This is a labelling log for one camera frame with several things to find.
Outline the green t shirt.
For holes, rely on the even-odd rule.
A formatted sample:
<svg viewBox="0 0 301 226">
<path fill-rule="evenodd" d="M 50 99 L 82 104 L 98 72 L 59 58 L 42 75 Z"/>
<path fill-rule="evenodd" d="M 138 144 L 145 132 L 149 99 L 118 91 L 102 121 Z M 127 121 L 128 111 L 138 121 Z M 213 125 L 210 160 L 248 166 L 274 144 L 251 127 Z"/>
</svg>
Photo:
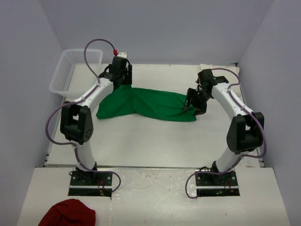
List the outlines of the green t shirt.
<svg viewBox="0 0 301 226">
<path fill-rule="evenodd" d="M 99 120 L 138 114 L 140 116 L 174 122 L 193 122 L 195 108 L 183 111 L 186 96 L 153 89 L 133 88 L 122 85 L 99 104 L 96 117 Z"/>
</svg>

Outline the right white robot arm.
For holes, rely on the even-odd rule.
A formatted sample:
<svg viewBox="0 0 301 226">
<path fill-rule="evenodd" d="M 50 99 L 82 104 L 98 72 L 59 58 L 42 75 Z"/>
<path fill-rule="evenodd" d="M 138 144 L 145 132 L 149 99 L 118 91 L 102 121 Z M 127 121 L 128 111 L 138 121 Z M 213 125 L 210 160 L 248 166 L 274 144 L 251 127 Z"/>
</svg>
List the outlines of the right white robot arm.
<svg viewBox="0 0 301 226">
<path fill-rule="evenodd" d="M 210 170 L 210 180 L 215 185 L 222 184 L 226 173 L 231 172 L 244 157 L 258 147 L 266 144 L 263 134 L 264 116 L 246 106 L 232 91 L 233 84 L 224 76 L 214 76 L 212 69 L 198 73 L 197 88 L 187 90 L 183 111 L 192 106 L 194 115 L 203 115 L 207 111 L 207 102 L 215 99 L 231 120 L 226 136 L 227 147 L 221 157 L 214 161 Z"/>
</svg>

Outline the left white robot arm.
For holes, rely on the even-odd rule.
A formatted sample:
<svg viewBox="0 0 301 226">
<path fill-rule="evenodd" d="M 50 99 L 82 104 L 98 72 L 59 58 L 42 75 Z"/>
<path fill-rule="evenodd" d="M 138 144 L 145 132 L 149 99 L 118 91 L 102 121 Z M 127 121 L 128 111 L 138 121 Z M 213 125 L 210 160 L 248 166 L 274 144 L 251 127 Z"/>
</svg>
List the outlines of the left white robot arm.
<svg viewBox="0 0 301 226">
<path fill-rule="evenodd" d="M 75 176 L 87 185 L 98 179 L 89 141 L 94 131 L 92 112 L 121 85 L 132 84 L 132 65 L 127 54 L 118 53 L 98 78 L 96 85 L 75 100 L 76 104 L 68 102 L 61 112 L 60 132 L 72 142 L 77 160 Z"/>
</svg>

